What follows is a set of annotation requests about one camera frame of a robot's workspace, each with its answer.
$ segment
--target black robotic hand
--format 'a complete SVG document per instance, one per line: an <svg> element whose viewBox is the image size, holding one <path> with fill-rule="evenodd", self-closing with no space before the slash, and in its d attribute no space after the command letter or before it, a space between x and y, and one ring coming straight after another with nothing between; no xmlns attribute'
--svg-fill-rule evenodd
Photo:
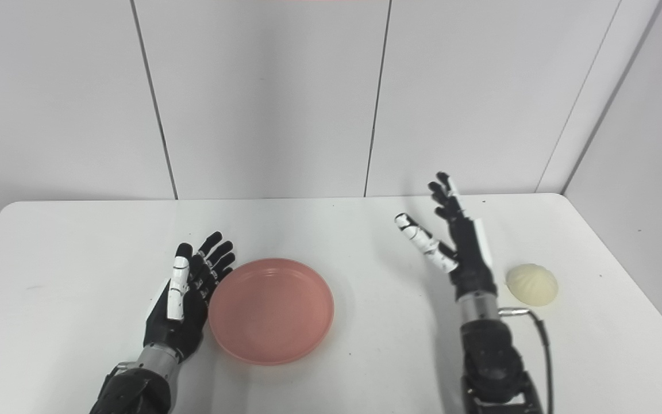
<svg viewBox="0 0 662 414"><path fill-rule="evenodd" d="M436 215L446 220L454 246L434 238L405 213L397 215L395 222L434 265L448 273L452 285L456 286L464 351L463 399L467 413L539 414L542 410L536 390L513 347L509 328L500 319L491 254L482 222L464 214L449 175L439 172L436 178L439 182L429 183L428 188L439 204ZM504 316L529 312L528 309L502 311ZM510 401L520 394L525 402L511 404Z"/></svg>
<svg viewBox="0 0 662 414"><path fill-rule="evenodd" d="M147 317L144 346L160 344L172 348L181 362L197 350L208 317L208 301L218 283L231 272L230 265L234 262L234 253L231 252L234 245L231 241L225 241L216 247L221 239L221 233L213 233L193 257L190 244L182 243L178 246L176 257L184 257L190 267L187 291L182 302L184 319L168 319L168 292L171 289L171 283L168 282Z"/></svg>
<svg viewBox="0 0 662 414"><path fill-rule="evenodd" d="M213 233L194 256L190 244L178 246L173 276L147 317L139 359L114 367L103 381L90 414L170 411L176 395L174 379L178 365L201 343L208 301L219 282L232 270L233 244L226 241L218 246L221 239L221 233Z"/></svg>

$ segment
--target pink plate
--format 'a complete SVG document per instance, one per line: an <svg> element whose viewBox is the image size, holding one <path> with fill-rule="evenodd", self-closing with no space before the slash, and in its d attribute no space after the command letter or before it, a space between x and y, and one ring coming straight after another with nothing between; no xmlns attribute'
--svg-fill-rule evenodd
<svg viewBox="0 0 662 414"><path fill-rule="evenodd" d="M300 359L333 320L326 282L305 264L261 259L229 273L208 305L208 323L226 352L250 364Z"/></svg>

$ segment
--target silver cylinder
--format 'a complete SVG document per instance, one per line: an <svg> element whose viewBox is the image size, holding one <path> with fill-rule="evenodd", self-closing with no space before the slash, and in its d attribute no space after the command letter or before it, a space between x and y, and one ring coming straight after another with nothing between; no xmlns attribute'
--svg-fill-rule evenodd
<svg viewBox="0 0 662 414"><path fill-rule="evenodd" d="M150 370L168 381L171 395L175 398L175 374L178 372L178 355L173 348L151 344L144 347L134 367Z"/></svg>
<svg viewBox="0 0 662 414"><path fill-rule="evenodd" d="M459 304L459 309L461 309L462 325L473 320L499 320L497 296L494 296L493 293L477 290L461 296L457 303Z"/></svg>

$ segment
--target black cable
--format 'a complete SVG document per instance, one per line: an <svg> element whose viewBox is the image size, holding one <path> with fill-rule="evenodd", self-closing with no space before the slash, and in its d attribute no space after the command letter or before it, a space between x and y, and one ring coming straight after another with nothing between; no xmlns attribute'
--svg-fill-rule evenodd
<svg viewBox="0 0 662 414"><path fill-rule="evenodd" d="M528 309L528 315L533 319L536 328L538 328L538 334L541 336L541 343L543 344L543 352L546 356L546 388L548 393L548 414L553 414L553 370L551 366L551 344L548 340L548 333L546 332L546 323L538 318L535 312Z"/></svg>

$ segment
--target table surface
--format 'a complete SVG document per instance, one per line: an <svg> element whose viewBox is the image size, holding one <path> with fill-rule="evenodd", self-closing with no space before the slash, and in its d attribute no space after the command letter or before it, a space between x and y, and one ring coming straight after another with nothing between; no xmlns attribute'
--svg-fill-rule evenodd
<svg viewBox="0 0 662 414"><path fill-rule="evenodd" d="M559 280L537 308L552 342L556 412L662 412L662 317L565 198L463 197L484 219L500 306L508 269ZM299 361L246 365L210 330L182 366L175 414L462 412L454 290L397 230L408 212L439 237L427 197L18 202L0 214L0 414L87 412L103 376L138 356L144 317L179 242L213 230L239 263L313 267L336 303L329 335ZM508 318L545 401L528 318Z"/></svg>

